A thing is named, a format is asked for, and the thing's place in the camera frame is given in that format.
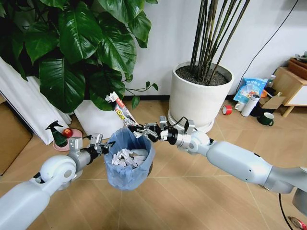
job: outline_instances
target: snack bag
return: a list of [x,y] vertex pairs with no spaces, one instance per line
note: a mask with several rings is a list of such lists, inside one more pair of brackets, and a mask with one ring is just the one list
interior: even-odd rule
[[261,78],[244,78],[244,84],[236,93],[234,100],[247,103],[252,94],[261,95],[268,79]]

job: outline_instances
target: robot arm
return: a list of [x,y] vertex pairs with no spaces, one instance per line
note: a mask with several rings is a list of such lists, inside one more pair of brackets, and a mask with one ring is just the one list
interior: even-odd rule
[[83,168],[108,153],[114,144],[101,144],[102,135],[91,136],[89,147],[82,149],[82,138],[70,138],[67,156],[49,158],[31,180],[16,185],[0,198],[0,230],[24,230],[47,207],[50,197],[77,179]]
[[192,120],[187,120],[184,130],[167,126],[166,117],[160,117],[160,127],[157,123],[148,123],[139,127],[129,127],[136,136],[145,135],[151,141],[168,141],[177,145],[180,150],[188,153],[201,154],[208,161],[233,175],[237,179],[259,184],[268,190],[287,194],[297,187],[293,198],[294,206],[307,216],[307,168],[279,168],[267,163],[262,157],[231,144],[227,141],[215,141],[201,132],[194,131]]

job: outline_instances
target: bamboo stalk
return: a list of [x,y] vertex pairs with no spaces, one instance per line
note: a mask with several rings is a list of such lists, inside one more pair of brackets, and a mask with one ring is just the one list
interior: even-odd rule
[[225,26],[226,26],[226,23],[227,23],[227,21],[228,21],[228,19],[229,19],[229,16],[230,16],[230,14],[231,14],[231,12],[232,12],[232,10],[233,10],[233,8],[234,8],[235,3],[236,3],[236,0],[231,0],[231,2],[229,3],[229,6],[228,6],[228,9],[227,9],[226,15],[225,15],[225,17],[224,17],[224,20],[223,20],[223,22],[222,22],[221,28],[220,28],[220,30],[219,30],[219,34],[218,34],[218,36],[217,36],[217,38],[216,38],[216,40],[215,40],[215,42],[214,42],[214,45],[213,45],[213,46],[211,47],[211,49],[210,49],[210,59],[208,60],[208,66],[207,66],[207,70],[206,70],[207,73],[208,73],[209,70],[210,70],[210,67],[211,67],[211,63],[212,63],[213,57],[214,57],[214,55],[215,55],[215,53],[216,53],[216,51],[217,51],[217,49],[216,49],[217,43],[218,43],[218,41],[219,41],[219,39],[220,39],[220,37],[221,37],[221,35],[222,35],[222,32],[223,32],[223,30],[224,30],[224,28],[225,28]]
[[212,12],[212,18],[211,18],[211,27],[210,27],[210,33],[209,33],[209,40],[207,43],[207,48],[206,48],[206,53],[205,53],[205,62],[204,62],[204,66],[203,66],[203,76],[202,76],[202,82],[205,81],[205,78],[207,77],[207,66],[208,66],[208,57],[209,57],[209,53],[210,53],[210,46],[212,43],[212,38],[213,38],[213,28],[214,28],[214,21],[215,21],[215,15],[216,15],[216,9],[217,9],[217,4],[218,4],[218,0],[212,0],[211,2],[213,4],[213,12]]
[[197,74],[197,76],[199,78],[201,78],[201,76],[202,76],[201,72],[202,72],[202,69],[203,69],[203,61],[204,61],[205,52],[206,52],[205,47],[206,47],[206,44],[207,44],[207,41],[208,41],[208,32],[209,32],[209,28],[210,28],[212,16],[213,16],[213,2],[214,1],[215,0],[212,0],[211,3],[210,3],[208,18],[207,18],[207,24],[205,25],[206,26],[206,32],[205,32],[205,37],[203,37],[204,44],[203,44],[203,49],[201,50],[200,59],[199,59],[199,62],[198,62],[198,74]]
[[204,8],[205,8],[205,11],[203,12],[203,14],[204,14],[204,23],[203,23],[203,31],[202,31],[202,37],[201,37],[201,49],[200,49],[200,57],[199,57],[199,61],[198,61],[198,70],[197,70],[197,78],[199,78],[200,76],[199,76],[199,70],[200,70],[200,58],[201,58],[201,55],[202,55],[202,53],[203,53],[203,48],[205,47],[204,46],[204,41],[205,41],[205,37],[206,37],[206,25],[207,25],[207,12],[208,12],[208,0],[206,0],[206,2],[205,2],[205,6],[204,6]]
[[220,47],[220,44],[222,43],[222,40],[224,39],[224,37],[225,37],[225,35],[226,35],[227,31],[228,31],[228,28],[229,28],[229,26],[230,26],[230,24],[231,24],[231,22],[232,22],[232,20],[233,20],[233,18],[234,18],[234,16],[235,16],[237,10],[239,9],[239,6],[240,6],[240,4],[241,4],[241,1],[242,1],[242,0],[240,0],[239,3],[238,3],[238,5],[236,6],[236,9],[235,9],[235,11],[234,11],[234,13],[233,13],[233,15],[232,15],[232,17],[231,17],[229,23],[228,23],[228,26],[226,27],[226,30],[225,30],[224,33],[223,33],[223,36],[222,36],[221,40],[219,41],[219,44],[217,45],[217,47],[216,47],[214,53],[215,53],[215,52],[218,50],[218,48]]
[[250,1],[250,0],[246,0],[245,3],[244,3],[244,6],[243,6],[243,8],[242,8],[242,10],[241,10],[241,12],[240,12],[240,14],[239,14],[237,20],[236,20],[236,24],[234,25],[234,27],[233,27],[233,29],[232,29],[232,31],[231,31],[231,33],[230,33],[230,35],[229,35],[229,37],[228,37],[228,39],[227,39],[225,45],[224,45],[224,47],[223,47],[223,50],[222,50],[222,52],[221,52],[221,55],[220,55],[220,57],[219,57],[219,59],[218,59],[216,65],[215,65],[215,67],[214,67],[214,70],[212,71],[212,75],[211,75],[211,77],[210,77],[210,79],[209,79],[209,84],[211,83],[212,77],[213,77],[214,74],[215,74],[215,71],[216,71],[217,66],[220,64],[220,61],[221,61],[221,59],[222,59],[222,56],[223,56],[223,54],[224,54],[224,52],[225,52],[225,50],[226,50],[226,48],[227,48],[227,46],[228,46],[228,43],[229,43],[231,37],[233,36],[233,34],[234,34],[234,32],[235,32],[235,30],[236,30],[236,28],[237,28],[237,26],[238,26],[240,20],[242,19],[242,16],[243,16],[243,14],[244,14],[244,12],[245,12],[245,10],[246,10],[248,4],[249,4],[249,1]]
[[228,19],[229,19],[229,16],[230,16],[230,14],[231,14],[231,12],[232,12],[234,6],[235,6],[236,1],[237,1],[237,0],[232,0],[232,1],[230,2],[230,4],[229,4],[229,7],[228,7],[228,10],[227,10],[227,12],[226,12],[226,16],[225,16],[224,21],[223,21],[223,23],[222,23],[221,29],[220,29],[220,31],[219,31],[219,34],[218,34],[218,36],[217,36],[217,38],[216,38],[216,40],[215,40],[215,43],[214,43],[214,45],[213,45],[213,47],[212,47],[212,49],[211,49],[211,52],[210,52],[210,60],[209,60],[209,64],[208,64],[207,71],[209,71],[209,69],[210,69],[210,66],[211,66],[213,57],[214,57],[214,55],[216,54],[217,49],[218,49],[219,45],[221,44],[221,42],[222,42],[222,40],[223,40],[225,34],[227,33],[228,28],[229,28],[229,25],[231,24],[231,22],[232,22],[232,20],[233,20],[233,18],[234,18],[234,15],[236,14],[236,11],[237,11],[238,7],[240,6],[240,3],[241,3],[242,0],[239,1],[238,5],[237,5],[237,7],[236,7],[236,10],[235,10],[235,12],[233,13],[233,15],[232,15],[232,17],[231,17],[231,20],[230,20],[230,22],[229,22],[229,24],[228,24],[228,26],[227,26],[227,28],[226,28],[226,30],[225,30],[225,32],[224,32],[222,38],[220,39],[219,45],[217,46],[217,42],[218,42],[218,40],[219,40],[219,37],[221,36],[221,34],[222,34],[223,30],[224,30],[224,27],[225,27],[225,25],[226,25],[226,23],[227,23],[227,21],[228,21]]
[[192,52],[192,58],[191,58],[191,63],[190,63],[190,70],[194,68],[195,62],[196,62],[196,56],[197,56],[198,46],[200,42],[200,34],[201,34],[202,23],[203,23],[203,22],[201,23],[201,20],[203,18],[203,13],[202,13],[203,7],[204,7],[204,0],[201,0],[201,8],[200,8],[200,12],[198,15],[197,29],[195,33],[193,52]]

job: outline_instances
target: white planter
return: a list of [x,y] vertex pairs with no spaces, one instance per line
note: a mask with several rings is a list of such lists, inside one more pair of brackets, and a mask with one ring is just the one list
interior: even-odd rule
[[87,135],[100,133],[106,139],[124,126],[114,111],[102,111],[91,100],[84,100],[74,113]]
[[[172,88],[169,99],[168,120],[173,125],[181,117],[192,119],[198,130],[208,132],[211,130],[225,97],[227,96],[234,78],[232,73],[224,67],[218,66],[229,82],[218,86],[197,85],[180,78],[176,70],[189,65],[190,62],[179,64],[173,69]],[[177,128],[183,128],[183,120]]]

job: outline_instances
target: tape roll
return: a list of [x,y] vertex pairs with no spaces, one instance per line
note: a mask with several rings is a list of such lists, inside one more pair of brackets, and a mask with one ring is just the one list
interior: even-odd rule
[[224,105],[223,108],[222,108],[222,113],[224,115],[229,115],[232,113],[232,107],[231,105]]

